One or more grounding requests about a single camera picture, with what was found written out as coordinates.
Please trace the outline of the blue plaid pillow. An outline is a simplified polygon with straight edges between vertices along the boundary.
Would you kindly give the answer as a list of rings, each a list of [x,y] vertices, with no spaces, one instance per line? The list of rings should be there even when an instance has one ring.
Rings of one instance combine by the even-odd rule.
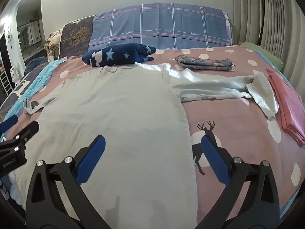
[[[205,6],[153,3],[96,15],[89,50],[138,43],[156,49],[226,47],[233,44],[224,10]]]

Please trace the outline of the grey pleated curtain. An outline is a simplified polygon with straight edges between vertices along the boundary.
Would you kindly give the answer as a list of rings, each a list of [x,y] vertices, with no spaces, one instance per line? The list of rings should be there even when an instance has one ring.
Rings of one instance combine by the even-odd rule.
[[[265,0],[261,47],[283,61],[283,74],[304,95],[304,13],[296,0]],[[233,0],[235,43],[258,43],[262,0]]]

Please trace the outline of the green sheet edge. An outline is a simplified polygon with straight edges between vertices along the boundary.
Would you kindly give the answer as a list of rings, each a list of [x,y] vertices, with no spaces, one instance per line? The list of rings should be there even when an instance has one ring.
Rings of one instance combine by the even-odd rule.
[[[248,49],[251,49],[251,50],[256,50],[258,52],[260,52],[262,55],[265,56],[265,58],[267,58],[273,65],[275,65],[275,67],[277,67],[279,69],[279,71],[282,70],[283,68],[283,61],[281,61],[278,57],[276,57],[275,55],[273,55],[272,53],[268,52],[267,50],[265,50],[264,48],[256,45],[256,44],[253,44],[251,42],[242,42],[242,43],[239,43],[240,46],[243,46],[243,47],[247,47]]]

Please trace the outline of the navy star fleece garment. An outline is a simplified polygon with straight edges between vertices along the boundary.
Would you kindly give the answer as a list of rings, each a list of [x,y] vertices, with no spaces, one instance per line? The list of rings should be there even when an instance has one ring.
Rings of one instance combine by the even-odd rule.
[[[132,65],[154,60],[155,47],[138,44],[118,44],[104,49],[91,50],[82,56],[83,63],[92,67]]]

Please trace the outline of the folded pink garment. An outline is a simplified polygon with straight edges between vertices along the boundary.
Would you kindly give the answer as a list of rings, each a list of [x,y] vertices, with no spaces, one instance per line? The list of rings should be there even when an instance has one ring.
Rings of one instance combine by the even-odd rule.
[[[300,147],[304,146],[304,107],[302,98],[281,76],[266,69],[268,81],[274,90],[279,104],[281,124],[284,132],[288,133]]]

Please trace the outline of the dark brown tree-print pillow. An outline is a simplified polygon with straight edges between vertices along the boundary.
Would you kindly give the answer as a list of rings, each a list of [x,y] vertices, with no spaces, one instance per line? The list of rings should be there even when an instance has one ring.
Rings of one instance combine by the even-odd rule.
[[[59,44],[59,58],[83,55],[88,51],[94,17],[92,15],[64,25]]]

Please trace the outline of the light grey long-sleeve shirt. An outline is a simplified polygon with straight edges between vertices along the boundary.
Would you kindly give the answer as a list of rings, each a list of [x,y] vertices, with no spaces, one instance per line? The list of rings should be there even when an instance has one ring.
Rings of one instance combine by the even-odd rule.
[[[35,163],[62,161],[97,135],[106,149],[84,192],[105,221],[118,228],[194,228],[197,182],[183,103],[253,98],[266,117],[278,109],[262,74],[223,77],[177,71],[168,63],[93,68],[26,105],[40,112],[39,131],[16,170],[22,194]]]

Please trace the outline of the pink polka-dot deer bedspread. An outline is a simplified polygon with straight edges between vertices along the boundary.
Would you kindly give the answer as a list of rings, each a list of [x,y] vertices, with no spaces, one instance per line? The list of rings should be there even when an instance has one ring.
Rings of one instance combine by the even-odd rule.
[[[150,64],[170,63],[176,70],[183,70],[178,65],[175,57],[185,55],[201,59],[230,59],[235,65],[231,71],[198,71],[198,73],[216,74],[221,76],[246,76],[260,71],[268,76],[266,69],[271,67],[260,56],[259,52],[241,46],[229,46],[206,49],[183,50],[157,50],[153,55],[155,61]],[[34,98],[43,98],[53,91],[66,79],[72,79],[77,74],[88,72],[92,68],[82,62],[81,56],[71,56],[67,61],[59,64],[47,80],[46,87],[42,86]],[[270,160],[272,170],[279,192],[281,216],[293,202],[304,180],[304,147],[282,130],[280,112],[275,117],[267,120],[263,112],[246,98],[235,100],[201,100],[182,104],[189,122],[193,146],[200,143],[205,131],[198,129],[199,123],[205,122],[203,127],[209,129],[207,122],[216,123],[212,133],[218,147],[224,147],[233,156],[241,156],[250,163],[259,163],[263,159]],[[218,182],[211,167],[202,153],[198,160],[202,175],[194,161],[194,170],[197,180],[198,209],[197,221],[201,221],[212,208],[217,198],[224,189],[224,184]]]

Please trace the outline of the folded floral teal garment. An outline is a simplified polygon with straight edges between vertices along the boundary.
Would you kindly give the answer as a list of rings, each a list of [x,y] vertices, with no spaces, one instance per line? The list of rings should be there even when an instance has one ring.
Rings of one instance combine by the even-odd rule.
[[[234,64],[228,58],[222,60],[201,59],[186,55],[175,57],[177,64],[192,70],[231,71]]]

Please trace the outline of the beige crumpled cloth pile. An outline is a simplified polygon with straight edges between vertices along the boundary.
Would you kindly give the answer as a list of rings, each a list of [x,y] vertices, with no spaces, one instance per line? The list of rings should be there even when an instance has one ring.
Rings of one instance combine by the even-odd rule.
[[[44,49],[46,50],[49,62],[57,60],[59,57],[61,35],[62,30],[57,30],[51,33],[46,39]]]

